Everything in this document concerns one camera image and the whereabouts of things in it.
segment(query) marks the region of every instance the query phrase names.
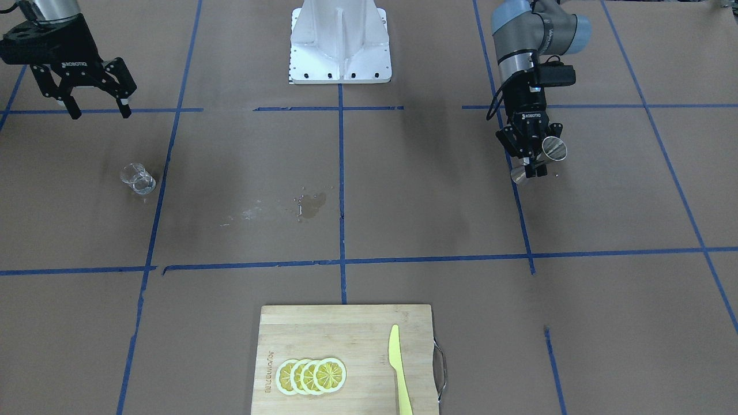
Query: white bracket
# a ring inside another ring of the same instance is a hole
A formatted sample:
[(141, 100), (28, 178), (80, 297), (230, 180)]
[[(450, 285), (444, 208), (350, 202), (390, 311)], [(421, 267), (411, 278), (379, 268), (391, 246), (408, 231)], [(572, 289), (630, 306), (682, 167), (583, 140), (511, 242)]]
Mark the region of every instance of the white bracket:
[(392, 79), (387, 13), (374, 0), (305, 0), (292, 12), (290, 83)]

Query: clear drinking glass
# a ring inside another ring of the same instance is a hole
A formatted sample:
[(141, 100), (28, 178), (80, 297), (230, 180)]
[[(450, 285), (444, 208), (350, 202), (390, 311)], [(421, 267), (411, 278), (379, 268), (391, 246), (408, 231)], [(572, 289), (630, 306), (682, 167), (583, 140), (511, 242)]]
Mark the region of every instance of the clear drinking glass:
[(120, 179), (138, 194), (149, 194), (156, 187), (156, 180), (141, 163), (131, 163), (120, 171)]

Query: lemon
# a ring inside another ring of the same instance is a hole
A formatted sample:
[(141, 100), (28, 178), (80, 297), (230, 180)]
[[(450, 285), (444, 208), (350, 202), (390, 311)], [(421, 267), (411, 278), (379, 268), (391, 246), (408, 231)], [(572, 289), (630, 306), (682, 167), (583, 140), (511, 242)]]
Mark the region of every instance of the lemon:
[(318, 389), (318, 387), (315, 385), (315, 381), (313, 378), (313, 373), (315, 373), (315, 368), (317, 367), (319, 360), (311, 360), (309, 363), (305, 364), (305, 367), (303, 367), (302, 373), (300, 373), (300, 389), (304, 390), (310, 395), (322, 395), (323, 392)]
[(298, 360), (292, 369), (289, 371), (289, 383), (292, 386), (292, 390), (299, 393), (300, 395), (307, 395), (308, 393), (300, 388), (300, 379), (303, 375), (303, 369), (305, 365), (310, 363), (312, 359)]
[(277, 389), (285, 395), (295, 395), (297, 393), (289, 382), (289, 375), (295, 363), (297, 363), (297, 359), (285, 360), (277, 369), (277, 376), (279, 376)]
[(313, 382), (321, 392), (338, 391), (346, 382), (346, 366), (335, 357), (323, 359), (316, 365)]

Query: wooden cutting board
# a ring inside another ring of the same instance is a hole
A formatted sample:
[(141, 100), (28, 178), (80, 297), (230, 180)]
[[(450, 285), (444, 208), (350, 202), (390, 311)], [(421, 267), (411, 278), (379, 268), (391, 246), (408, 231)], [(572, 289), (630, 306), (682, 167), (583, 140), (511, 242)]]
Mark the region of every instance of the wooden cutting board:
[[(438, 415), (430, 305), (264, 306), (254, 373), (252, 415), (399, 414), (387, 342), (393, 324), (413, 415)], [(340, 359), (343, 387), (331, 394), (285, 395), (277, 368), (288, 359)]]

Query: knife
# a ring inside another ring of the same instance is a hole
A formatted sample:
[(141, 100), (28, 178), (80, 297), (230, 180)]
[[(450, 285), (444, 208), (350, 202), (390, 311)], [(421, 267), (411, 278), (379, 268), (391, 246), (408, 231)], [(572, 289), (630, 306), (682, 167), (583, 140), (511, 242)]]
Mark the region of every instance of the knife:
[(390, 332), (390, 365), (397, 373), (397, 397), (400, 404), (400, 415), (413, 415), (410, 407), (410, 395), (407, 394), (405, 373), (402, 369), (402, 354), (400, 354), (400, 327), (395, 324)]

